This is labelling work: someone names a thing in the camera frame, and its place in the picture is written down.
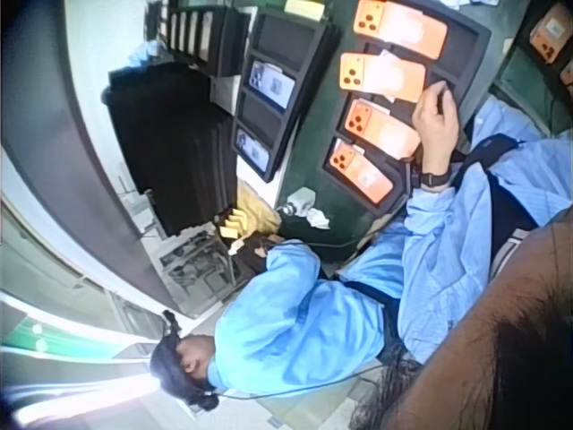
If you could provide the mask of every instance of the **orange phone case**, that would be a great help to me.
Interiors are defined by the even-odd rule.
[[[370,92],[417,103],[422,95],[426,68],[389,55],[343,54],[340,88]]]
[[[363,99],[352,102],[345,128],[395,159],[411,157],[420,144],[412,127]]]
[[[448,26],[401,4],[361,0],[356,10],[355,33],[406,47],[435,60],[440,58]]]
[[[573,17],[569,9],[557,3],[535,26],[530,43],[551,65],[573,35]]]
[[[376,204],[394,188],[390,180],[363,154],[342,141],[338,141],[338,146],[330,157],[330,165]]]
[[[560,77],[561,77],[561,81],[566,86],[573,84],[573,60],[569,61],[569,63],[561,71]]]

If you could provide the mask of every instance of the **black cable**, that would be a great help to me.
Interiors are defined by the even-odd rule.
[[[360,376],[361,374],[367,374],[368,372],[371,372],[372,370],[381,369],[383,367],[384,367],[384,365],[377,365],[375,367],[371,367],[370,369],[363,370],[362,372],[358,372],[357,374],[351,374],[350,376],[347,376],[346,378],[340,379],[340,380],[335,381],[333,383],[322,383],[321,385],[314,385],[313,387],[306,387],[306,388],[298,388],[296,390],[291,390],[291,391],[275,392],[273,394],[262,394],[260,396],[252,396],[252,397],[227,396],[226,394],[217,394],[217,395],[219,397],[224,397],[225,399],[231,399],[231,400],[259,400],[259,399],[267,399],[269,397],[286,396],[287,394],[295,394],[295,393],[301,392],[301,391],[309,391],[309,390],[316,390],[316,389],[324,388],[324,387],[330,387],[331,385],[336,385],[337,383],[343,383],[344,381],[348,381],[349,379],[356,378],[357,376]],[[363,380],[366,382],[369,382],[369,383],[373,383],[376,386],[378,386],[378,384],[373,382],[373,381],[368,381],[367,379],[363,379]]]
[[[387,227],[387,225],[384,225],[383,227],[380,227],[380,228],[376,228],[374,231],[371,231],[370,233],[368,233],[364,236],[351,239],[348,242],[345,242],[344,244],[323,244],[321,242],[300,242],[300,243],[294,243],[293,244],[293,243],[281,242],[280,244],[267,245],[266,249],[272,249],[276,246],[289,246],[289,245],[306,245],[306,246],[315,246],[315,247],[319,247],[319,248],[346,248],[347,246],[357,244],[358,242],[360,242],[361,240],[363,240],[367,237],[374,236],[376,233],[380,233],[386,227]]]

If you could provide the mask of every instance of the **black wristwatch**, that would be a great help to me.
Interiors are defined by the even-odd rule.
[[[449,176],[451,172],[448,168],[448,171],[443,175],[433,175],[432,173],[422,173],[420,175],[420,182],[422,185],[429,186],[433,188],[435,186],[442,186],[449,182]]]

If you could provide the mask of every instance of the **white power adapter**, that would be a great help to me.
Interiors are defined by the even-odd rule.
[[[316,202],[316,193],[310,188],[300,188],[286,198],[286,204],[278,208],[288,217],[306,218]]]

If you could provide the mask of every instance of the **hand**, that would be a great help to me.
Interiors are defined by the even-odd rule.
[[[438,99],[442,92],[443,114],[440,114]],[[423,92],[412,115],[412,122],[422,140],[423,173],[446,174],[459,133],[458,108],[446,82],[434,83]]]

